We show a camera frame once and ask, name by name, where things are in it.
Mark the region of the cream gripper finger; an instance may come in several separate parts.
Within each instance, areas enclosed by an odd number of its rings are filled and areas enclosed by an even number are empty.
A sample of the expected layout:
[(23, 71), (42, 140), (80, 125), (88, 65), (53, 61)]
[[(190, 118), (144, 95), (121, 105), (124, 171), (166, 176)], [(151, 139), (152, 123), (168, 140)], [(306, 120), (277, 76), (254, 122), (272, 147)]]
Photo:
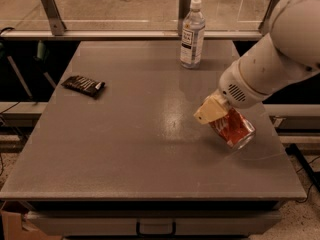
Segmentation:
[(212, 93), (202, 103), (194, 114), (200, 124), (208, 124), (228, 114), (231, 106), (220, 93)]

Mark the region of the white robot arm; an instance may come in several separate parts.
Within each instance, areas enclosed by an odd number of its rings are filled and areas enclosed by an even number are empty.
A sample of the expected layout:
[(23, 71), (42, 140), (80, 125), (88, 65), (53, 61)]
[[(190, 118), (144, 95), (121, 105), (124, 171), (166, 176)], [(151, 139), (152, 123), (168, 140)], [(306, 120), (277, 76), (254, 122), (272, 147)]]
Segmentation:
[(280, 0), (268, 33), (221, 75), (194, 117), (216, 121), (232, 108), (250, 108), (284, 87), (319, 73), (320, 0)]

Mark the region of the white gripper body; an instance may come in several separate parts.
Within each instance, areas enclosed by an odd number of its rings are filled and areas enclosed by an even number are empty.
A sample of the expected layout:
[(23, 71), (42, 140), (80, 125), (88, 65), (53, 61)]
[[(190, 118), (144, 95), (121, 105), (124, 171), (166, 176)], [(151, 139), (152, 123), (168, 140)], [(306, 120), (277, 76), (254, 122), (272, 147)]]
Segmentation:
[(218, 90), (235, 108), (250, 108), (263, 101), (267, 95), (254, 90), (242, 76), (240, 60), (234, 61), (220, 77)]

